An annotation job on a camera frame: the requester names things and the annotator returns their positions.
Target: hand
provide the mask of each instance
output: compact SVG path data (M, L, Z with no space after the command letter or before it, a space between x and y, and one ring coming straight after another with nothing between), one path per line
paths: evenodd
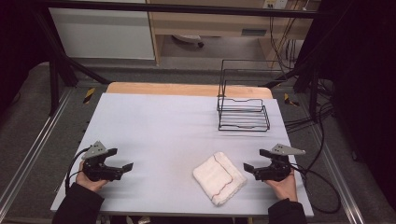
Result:
M291 169L288 177L283 179L282 181L275 180L265 180L267 185L271 186L274 190L276 197L279 200L284 200L289 198L291 202L298 202L297 199L297 190L296 190L296 180L294 178L294 170Z
M108 180L99 180L99 181L91 181L83 172L82 167L84 165L84 161L79 163L80 172L77 174L76 183L81 185L82 187L89 189L93 192L99 191L103 185L107 184Z

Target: floor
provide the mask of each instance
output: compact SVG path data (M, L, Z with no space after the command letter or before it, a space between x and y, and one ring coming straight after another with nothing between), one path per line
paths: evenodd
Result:
M180 42L172 36L166 37L160 65L137 61L82 61L101 76L116 81L217 84L222 60L264 60L255 38L203 36L203 41L205 46L199 48ZM301 44L296 44L297 54ZM246 65L246 62L241 62L237 66ZM45 64L33 69L23 84L19 100L0 117L0 145L4 158L8 158L0 160L3 167L0 178L0 190L3 192L0 214L5 216L2 223L50 223L53 214L49 208L56 194L54 191L62 182L70 158L78 147L78 141L82 139L84 130L89 125L100 93L106 90L106 86L78 74L78 86L64 89L64 95L69 94L69 98L62 107L62 114L57 118L56 124L48 133L42 133L43 127L48 125L46 122L51 122L48 116L48 77L48 67ZM294 81L295 78L291 78L272 89L285 121L307 117L308 94L295 93L292 89ZM323 85L330 87L332 84L323 80ZM96 87L95 94L89 104L83 104L89 87ZM294 104L285 104L285 93ZM319 96L318 102L324 105L328 97ZM309 218L308 222L396 223L395 211L387 204L365 164L352 160L352 152L340 121L336 116L329 116L323 121L323 125L326 153L320 157L314 168L337 185L337 180L334 180L329 168L329 164L336 164L346 187L342 190L346 190L348 195L343 195L344 203L339 211L326 214L316 210L315 216ZM306 157L297 158L297 162L307 165L319 148L318 125L296 132L292 128L289 130L291 145L304 148L308 152ZM38 136L44 136L44 141L37 142ZM16 175L21 174L20 167L26 169L24 175ZM314 176L309 178L307 190L311 203L323 210L333 209L337 200L332 189ZM343 183L338 183L337 186L343 187ZM356 205L356 210L351 211L351 204ZM356 213L361 215L361 220L352 220L349 217ZM254 223L262 224L266 220L266 217L255 217Z

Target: folded towel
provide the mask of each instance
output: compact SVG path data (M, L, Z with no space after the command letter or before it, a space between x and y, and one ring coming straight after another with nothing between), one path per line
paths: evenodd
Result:
M216 206L231 199L247 182L222 152L217 152L192 172Z

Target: wire rack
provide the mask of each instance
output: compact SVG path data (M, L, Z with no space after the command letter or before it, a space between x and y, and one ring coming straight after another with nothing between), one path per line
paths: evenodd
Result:
M287 81L277 61L223 60L219 81L218 106L219 131L267 132L270 120L263 99L234 99L227 97L227 86L260 86L265 81Z

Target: black sleeve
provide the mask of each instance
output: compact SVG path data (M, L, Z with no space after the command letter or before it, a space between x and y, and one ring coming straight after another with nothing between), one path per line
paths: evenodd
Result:
M99 194L73 183L52 224L94 224L104 200Z
M268 208L269 224L305 224L303 206L289 199L275 203Z

